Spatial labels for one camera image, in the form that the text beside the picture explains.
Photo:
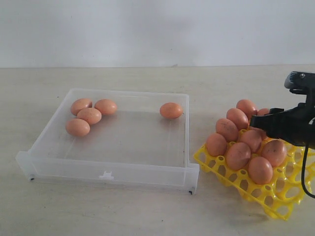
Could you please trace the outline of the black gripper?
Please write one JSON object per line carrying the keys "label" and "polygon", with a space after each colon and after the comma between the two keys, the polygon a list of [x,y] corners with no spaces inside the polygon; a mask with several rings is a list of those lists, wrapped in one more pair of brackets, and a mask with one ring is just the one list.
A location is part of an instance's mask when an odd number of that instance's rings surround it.
{"label": "black gripper", "polygon": [[252,116],[250,126],[266,132],[269,138],[282,139],[297,147],[315,148],[314,105],[299,103],[290,110],[272,108],[263,116]]}

